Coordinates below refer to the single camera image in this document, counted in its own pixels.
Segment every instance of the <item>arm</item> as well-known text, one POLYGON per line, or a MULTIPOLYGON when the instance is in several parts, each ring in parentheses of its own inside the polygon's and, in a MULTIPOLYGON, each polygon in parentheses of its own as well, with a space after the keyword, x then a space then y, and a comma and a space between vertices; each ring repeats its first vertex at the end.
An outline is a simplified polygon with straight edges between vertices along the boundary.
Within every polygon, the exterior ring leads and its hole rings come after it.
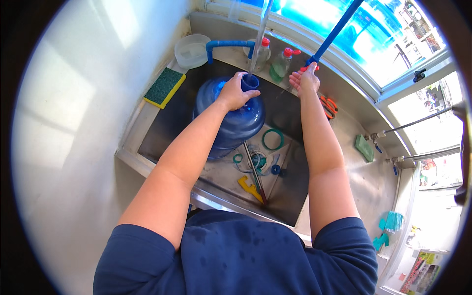
POLYGON ((344 168, 343 152, 316 93, 320 81, 314 75, 315 68, 313 62, 304 73, 290 75, 290 84, 298 91, 301 104, 303 142, 310 172, 308 196, 312 240, 335 220, 359 217, 344 168))
POLYGON ((135 224, 150 229, 177 250, 184 231, 190 191, 207 160, 224 116, 242 107, 257 90, 242 92, 237 72, 219 97, 169 145, 151 171, 118 224, 135 224))

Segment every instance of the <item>navy blue t-shirt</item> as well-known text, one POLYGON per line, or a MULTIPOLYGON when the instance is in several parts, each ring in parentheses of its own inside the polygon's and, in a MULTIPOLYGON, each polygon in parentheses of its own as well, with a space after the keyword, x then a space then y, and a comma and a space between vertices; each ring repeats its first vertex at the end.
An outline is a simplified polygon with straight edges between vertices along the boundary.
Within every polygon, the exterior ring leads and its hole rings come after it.
POLYGON ((374 294, 375 249, 359 218, 326 225, 313 248, 289 228, 204 210, 191 217, 180 249, 161 235, 117 226, 95 273, 101 294, 374 294))

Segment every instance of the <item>plastic bottle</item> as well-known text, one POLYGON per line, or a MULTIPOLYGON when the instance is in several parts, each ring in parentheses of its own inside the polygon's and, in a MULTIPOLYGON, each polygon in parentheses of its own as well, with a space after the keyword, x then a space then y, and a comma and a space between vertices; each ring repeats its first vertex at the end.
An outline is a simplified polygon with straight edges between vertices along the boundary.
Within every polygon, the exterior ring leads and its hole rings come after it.
POLYGON ((285 50, 280 53, 275 61, 270 66, 270 77, 274 80, 275 83, 280 83, 284 79, 285 75, 288 72, 290 67, 290 62, 292 61, 292 54, 300 54, 301 50, 292 50, 291 48, 285 48, 285 50))
POLYGON ((267 38, 262 39, 262 44, 261 47, 259 48, 259 56, 257 57, 256 61, 256 67, 254 69, 254 72, 260 72, 264 69, 264 66, 266 62, 270 58, 270 46, 269 46, 270 40, 267 38))

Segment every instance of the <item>yellow sponge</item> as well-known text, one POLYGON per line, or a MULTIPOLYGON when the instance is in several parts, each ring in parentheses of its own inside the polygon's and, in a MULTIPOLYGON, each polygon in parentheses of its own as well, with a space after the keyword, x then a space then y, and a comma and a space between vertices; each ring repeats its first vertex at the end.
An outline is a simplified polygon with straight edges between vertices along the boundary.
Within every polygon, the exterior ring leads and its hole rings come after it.
POLYGON ((159 78, 152 84, 144 96, 144 100, 158 108, 165 108, 169 100, 184 82, 185 74, 176 72, 166 67, 159 78))

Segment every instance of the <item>plastic container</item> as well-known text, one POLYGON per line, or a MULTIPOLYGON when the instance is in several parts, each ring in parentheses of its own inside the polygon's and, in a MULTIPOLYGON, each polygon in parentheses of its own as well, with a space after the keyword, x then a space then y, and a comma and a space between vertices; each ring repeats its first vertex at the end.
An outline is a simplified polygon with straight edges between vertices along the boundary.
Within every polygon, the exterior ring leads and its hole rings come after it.
MULTIPOLYGON (((265 64, 270 59, 271 51, 270 51, 270 45, 269 44, 270 44, 270 40, 268 38, 263 38, 262 39, 262 45, 259 49, 259 57, 257 58, 256 67, 254 69, 255 73, 262 71, 265 67, 265 64)), ((248 47, 243 47, 243 51, 244 51, 246 56, 249 56, 249 48, 248 47)), ((247 65, 249 66, 250 64, 251 64, 251 60, 248 59, 247 60, 247 65)))
POLYGON ((259 48, 259 56, 257 57, 256 67, 254 68, 254 72, 258 73, 262 71, 265 67, 266 62, 270 58, 270 40, 267 38, 262 39, 261 47, 259 48))
MULTIPOLYGON (((226 81, 231 77, 213 78, 205 82, 198 90, 192 120, 200 115, 217 98, 226 81)), ((241 89, 248 91, 256 89, 259 80, 253 75, 248 79, 244 75, 241 89)), ((208 159, 221 159, 233 149, 242 145, 243 141, 251 138, 264 125, 265 108, 260 96, 251 98, 242 108, 228 112, 221 123, 208 159)))
POLYGON ((296 55, 300 53, 302 53, 301 50, 292 50, 287 47, 275 58, 275 61, 270 66, 269 70, 270 77, 275 83, 278 84, 282 82, 285 75, 287 75, 290 62, 292 61, 292 54, 296 55))
POLYGON ((174 47, 177 63, 181 68, 191 69, 202 66, 208 61, 206 43, 210 38, 193 34, 180 39, 174 47))

